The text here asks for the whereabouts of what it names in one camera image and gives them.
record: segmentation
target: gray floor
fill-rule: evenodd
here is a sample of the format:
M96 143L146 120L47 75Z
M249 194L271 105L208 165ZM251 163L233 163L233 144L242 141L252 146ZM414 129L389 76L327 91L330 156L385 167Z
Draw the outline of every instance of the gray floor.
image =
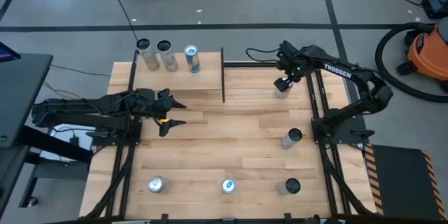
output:
M122 0L133 25L207 24L330 24L324 0ZM423 10L404 0L332 0L339 24L400 24L416 19L430 22ZM117 0L13 0L0 20L2 27L79 27L127 25ZM374 53L383 29L341 30L347 57L366 67L375 67ZM274 49L286 39L297 47L316 44L337 55L331 29L192 29L138 31L139 38L170 40L175 51L195 44L201 51L225 49L226 60L246 60L244 49ZM134 38L130 31L49 31L0 32L0 41L21 53L50 53L54 64L97 73L110 73L117 61L130 61ZM385 49L391 68L403 60L404 46L399 38ZM86 76L51 69L47 81L57 89L82 97L98 97L107 89L108 78ZM440 93L432 80L411 76L405 81L429 92ZM377 115L366 116L367 127L377 133L374 144L422 148L427 150L436 171L440 194L448 202L448 162L445 151L445 110L448 105L421 101L394 90L389 107ZM38 101L54 97L42 89ZM18 209L30 167L22 171L10 204L0 223L45 223L78 216L84 181L41 180L35 196L38 206Z

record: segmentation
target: can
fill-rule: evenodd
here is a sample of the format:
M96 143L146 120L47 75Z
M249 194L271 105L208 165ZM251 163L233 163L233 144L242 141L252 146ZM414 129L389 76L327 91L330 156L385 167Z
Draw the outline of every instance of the can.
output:
M284 81L286 81L286 79L288 79L288 77L283 77L282 78ZM275 97L279 98L279 99L285 99L288 97L289 92L291 91L291 88L293 88L294 82L289 83L289 87L287 90L280 92L280 90L278 88L275 88L274 91L274 95Z
M233 193L235 190L235 182L232 179L224 180L222 189L224 193Z
M292 128L286 133L283 139L280 141L281 148L284 150L289 150L294 146L299 140L302 139L302 132L299 129Z
M148 189L152 193L167 193L169 184L168 181L161 176L154 176L148 182Z
M146 66L150 70L154 71L159 69L160 67L159 60L157 59L155 51L151 46L151 42L149 42L148 39L143 38L137 41L137 50L139 51L139 54L143 58Z
M192 73L197 73L199 70L201 70L201 66L199 64L199 55L197 54L197 47L194 45L188 45L184 51L187 58L188 69Z
M177 71L176 56L173 53L171 43L169 41L161 41L157 44L157 49L160 51L160 57L165 65L167 71Z
M296 194L300 191L300 182L295 178L288 178L277 185L280 195Z

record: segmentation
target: blue can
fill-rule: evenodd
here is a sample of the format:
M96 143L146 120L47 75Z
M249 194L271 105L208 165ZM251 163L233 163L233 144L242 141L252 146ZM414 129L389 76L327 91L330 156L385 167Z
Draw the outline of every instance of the blue can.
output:
M192 73L197 73L201 70L199 64L199 55L197 54L197 47L189 45L185 48L185 56L187 57L188 69Z

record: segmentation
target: black panel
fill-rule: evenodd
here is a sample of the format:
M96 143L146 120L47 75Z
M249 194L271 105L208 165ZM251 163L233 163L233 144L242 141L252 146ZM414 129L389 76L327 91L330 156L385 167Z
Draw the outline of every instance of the black panel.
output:
M29 149L29 146L0 148L0 217L13 192L20 171L22 171Z
M0 63L0 148L13 145L41 89L51 55L22 55L22 59Z
M421 150L373 145L384 215L440 220Z

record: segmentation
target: vacuum hose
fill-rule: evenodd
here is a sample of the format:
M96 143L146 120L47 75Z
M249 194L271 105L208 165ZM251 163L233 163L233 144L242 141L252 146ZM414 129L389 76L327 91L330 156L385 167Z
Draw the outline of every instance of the vacuum hose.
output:
M399 90L402 90L403 92L412 95L413 97L423 99L430 102L440 102L440 103L446 103L448 102L448 96L440 96L440 95L434 95L434 94L428 94L419 90L416 90L401 81L399 81L397 78L392 76L386 69L383 63L383 50L384 46L386 46L387 42L395 36L396 34L405 31L405 30L417 30L419 32L425 32L425 33L431 33L434 29L434 26L422 24L419 22L410 22L403 25L400 25L399 27L396 27L392 29L390 32L388 32L379 42L377 46L377 50L375 51L375 62L377 63L377 68L379 73L381 74L381 77L383 77L386 81L388 81L390 84L398 88Z

